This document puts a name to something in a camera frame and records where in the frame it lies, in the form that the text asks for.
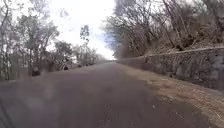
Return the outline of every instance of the stone wall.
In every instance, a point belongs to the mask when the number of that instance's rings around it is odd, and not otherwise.
[[[158,54],[119,63],[224,90],[224,48]]]

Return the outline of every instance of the overcast sky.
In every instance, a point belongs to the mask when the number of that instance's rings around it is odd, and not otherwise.
[[[104,31],[101,29],[103,21],[111,15],[115,6],[114,0],[51,0],[49,7],[51,17],[61,32],[58,39],[69,43],[82,44],[80,28],[88,24],[90,27],[91,48],[107,59],[113,59],[113,51],[106,48]],[[68,16],[60,17],[60,10],[66,10]]]

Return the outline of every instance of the vegetation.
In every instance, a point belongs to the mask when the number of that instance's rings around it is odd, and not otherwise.
[[[37,70],[62,70],[64,62],[88,65],[102,59],[88,47],[87,25],[81,29],[84,45],[59,41],[56,38],[60,33],[50,20],[47,1],[30,0],[30,3],[32,6],[24,11],[24,4],[16,0],[0,0],[0,81],[31,75]],[[60,15],[68,13],[62,10]],[[47,51],[51,42],[55,49]]]
[[[223,45],[223,0],[116,0],[105,31],[116,58]]]

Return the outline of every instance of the asphalt road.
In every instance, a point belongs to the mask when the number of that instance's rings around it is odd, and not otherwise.
[[[216,128],[190,104],[159,100],[115,63],[2,83],[0,98],[0,128]]]

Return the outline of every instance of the dirt shoulder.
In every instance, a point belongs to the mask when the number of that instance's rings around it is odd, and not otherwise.
[[[159,95],[161,100],[189,103],[202,111],[211,123],[224,127],[224,94],[199,85],[172,79],[148,71],[118,64],[129,76],[147,82],[147,87]]]

